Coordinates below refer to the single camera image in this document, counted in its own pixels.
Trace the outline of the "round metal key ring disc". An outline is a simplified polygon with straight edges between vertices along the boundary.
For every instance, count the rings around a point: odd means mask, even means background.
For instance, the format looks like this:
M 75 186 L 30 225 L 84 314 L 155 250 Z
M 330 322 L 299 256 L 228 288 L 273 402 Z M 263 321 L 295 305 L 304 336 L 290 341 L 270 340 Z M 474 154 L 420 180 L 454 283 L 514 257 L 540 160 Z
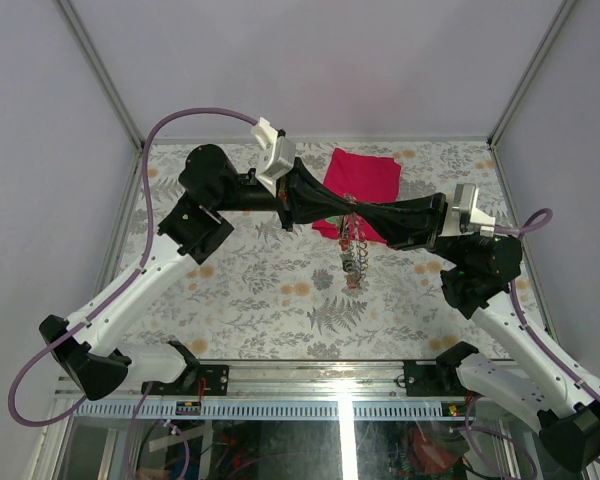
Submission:
M 368 243 L 359 215 L 353 210 L 342 215 L 337 223 L 340 260 L 347 288 L 358 289 L 368 269 Z

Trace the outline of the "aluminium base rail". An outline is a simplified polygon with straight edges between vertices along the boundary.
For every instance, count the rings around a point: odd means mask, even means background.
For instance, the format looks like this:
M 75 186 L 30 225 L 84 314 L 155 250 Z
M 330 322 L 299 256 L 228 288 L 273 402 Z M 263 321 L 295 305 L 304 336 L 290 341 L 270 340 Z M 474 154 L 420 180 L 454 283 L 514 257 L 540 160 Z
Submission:
M 201 363 L 199 381 L 180 400 L 327 400 L 348 394 L 360 400 L 415 397 L 402 385 L 404 360 L 220 360 Z

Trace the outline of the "aluminium frame post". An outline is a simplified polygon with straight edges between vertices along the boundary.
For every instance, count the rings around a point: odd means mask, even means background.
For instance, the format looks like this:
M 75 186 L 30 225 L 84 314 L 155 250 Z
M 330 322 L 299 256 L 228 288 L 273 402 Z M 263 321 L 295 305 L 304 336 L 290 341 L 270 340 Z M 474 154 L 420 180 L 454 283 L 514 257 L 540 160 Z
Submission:
M 136 149 L 142 149 L 145 144 L 145 137 L 132 118 L 74 2 L 54 0 L 53 4 L 65 22 L 69 33 L 127 138 Z
M 516 84 L 502 114 L 496 122 L 491 133 L 487 137 L 487 145 L 494 149 L 504 136 L 506 129 L 513 120 L 517 110 L 522 104 L 525 96 L 532 86 L 536 76 L 539 74 L 545 60 L 553 49 L 554 44 L 562 33 L 562 30 L 570 20 L 574 11 L 579 6 L 578 0 L 563 0 L 556 13 L 551 19 L 549 26 L 543 34 L 522 76 Z

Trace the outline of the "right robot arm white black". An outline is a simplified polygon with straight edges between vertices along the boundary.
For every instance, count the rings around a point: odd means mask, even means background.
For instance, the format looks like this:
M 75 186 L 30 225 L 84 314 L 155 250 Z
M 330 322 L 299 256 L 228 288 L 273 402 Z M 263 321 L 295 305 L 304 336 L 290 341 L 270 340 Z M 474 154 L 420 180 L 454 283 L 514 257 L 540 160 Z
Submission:
M 493 337 L 525 375 L 491 367 L 461 344 L 438 359 L 438 387 L 465 388 L 496 402 L 526 423 L 563 468 L 579 473 L 600 458 L 600 378 L 570 356 L 543 327 L 529 320 L 515 290 L 521 273 L 520 229 L 501 227 L 477 206 L 478 190 L 457 188 L 405 202 L 351 207 L 397 250 L 424 248 L 453 264 L 440 273 L 448 305 Z

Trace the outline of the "right aluminium frame post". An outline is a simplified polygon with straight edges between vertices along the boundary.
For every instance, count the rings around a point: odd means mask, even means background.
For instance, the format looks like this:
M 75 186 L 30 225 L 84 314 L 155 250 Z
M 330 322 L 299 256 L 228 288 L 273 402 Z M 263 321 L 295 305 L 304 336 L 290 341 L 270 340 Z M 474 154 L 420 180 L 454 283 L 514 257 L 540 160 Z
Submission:
M 562 33 L 562 30 L 570 20 L 574 11 L 579 6 L 578 0 L 563 0 L 556 13 L 551 19 L 549 26 L 543 34 L 522 76 L 516 84 L 502 114 L 496 122 L 491 133 L 487 137 L 487 145 L 494 149 L 504 136 L 506 129 L 513 120 L 517 110 L 522 104 L 525 96 L 532 86 L 536 76 L 539 74 L 545 60 L 553 49 L 554 44 Z

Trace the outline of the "left aluminium frame post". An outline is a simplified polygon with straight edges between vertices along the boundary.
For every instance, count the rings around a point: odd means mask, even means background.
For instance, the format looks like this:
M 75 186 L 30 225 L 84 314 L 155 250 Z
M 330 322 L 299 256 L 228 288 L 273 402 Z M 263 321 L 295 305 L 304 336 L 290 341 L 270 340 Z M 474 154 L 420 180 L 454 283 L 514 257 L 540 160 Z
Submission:
M 54 0 L 53 4 L 65 22 L 69 33 L 127 138 L 136 149 L 142 149 L 145 144 L 145 137 L 132 118 L 74 2 Z

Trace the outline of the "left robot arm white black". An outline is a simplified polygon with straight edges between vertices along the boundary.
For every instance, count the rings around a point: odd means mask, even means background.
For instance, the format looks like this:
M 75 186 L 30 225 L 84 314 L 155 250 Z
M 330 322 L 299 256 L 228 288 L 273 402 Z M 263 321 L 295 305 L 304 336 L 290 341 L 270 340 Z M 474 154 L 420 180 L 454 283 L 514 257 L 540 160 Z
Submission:
M 126 383 L 150 392 L 188 394 L 199 382 L 199 360 L 181 342 L 131 345 L 132 324 L 172 284 L 202 265 L 233 232 L 224 211 L 273 211 L 284 228 L 348 214 L 352 203 L 330 192 L 299 158 L 268 190 L 250 170 L 240 173 L 217 145 L 194 149 L 179 183 L 184 193 L 149 229 L 142 255 L 92 301 L 66 318 L 48 316 L 39 331 L 82 394 L 101 400 Z

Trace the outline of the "red folded cloth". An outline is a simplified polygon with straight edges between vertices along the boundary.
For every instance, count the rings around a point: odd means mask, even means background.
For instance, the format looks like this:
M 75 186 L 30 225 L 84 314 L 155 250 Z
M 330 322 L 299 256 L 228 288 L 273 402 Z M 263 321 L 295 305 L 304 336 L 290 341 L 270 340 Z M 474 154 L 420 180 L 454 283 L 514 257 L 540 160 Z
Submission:
M 323 184 L 340 197 L 351 196 L 358 203 L 392 203 L 397 200 L 402 167 L 391 157 L 364 156 L 336 148 Z M 323 237 L 338 240 L 339 215 L 312 223 Z M 376 230 L 361 215 L 355 214 L 363 239 L 385 244 Z

